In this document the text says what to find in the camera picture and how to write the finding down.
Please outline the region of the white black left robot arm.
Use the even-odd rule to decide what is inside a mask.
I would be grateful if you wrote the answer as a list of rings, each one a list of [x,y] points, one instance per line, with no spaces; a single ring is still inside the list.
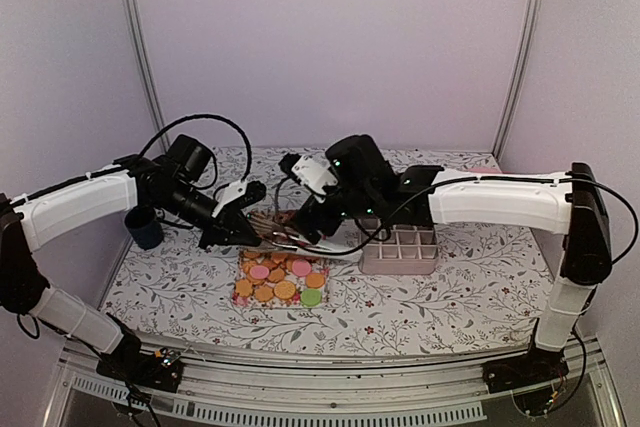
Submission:
[[[209,197],[196,183],[212,161],[209,147],[181,134],[154,159],[140,151],[34,194],[3,197],[2,307],[83,343],[98,357],[100,375],[128,386],[176,392],[184,370],[176,356],[167,349],[144,353],[140,338],[121,320],[45,278],[33,254],[53,239],[116,213],[138,211],[132,228],[141,236],[159,210],[201,230],[202,249],[259,246],[261,239],[244,210],[265,198],[265,185],[243,175]]]

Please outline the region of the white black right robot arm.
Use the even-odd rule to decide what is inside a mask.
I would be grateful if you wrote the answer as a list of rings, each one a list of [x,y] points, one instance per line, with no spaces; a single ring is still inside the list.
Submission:
[[[541,175],[471,174],[441,166],[393,170],[373,138],[352,135],[325,152],[320,164],[299,154],[279,162],[283,174],[310,194],[287,226],[317,246],[348,218],[397,224],[486,223],[563,236],[563,256],[547,305],[525,353],[483,364],[489,392],[516,390],[565,377],[564,348],[598,285],[611,274],[609,216],[602,199],[611,188],[580,162]]]

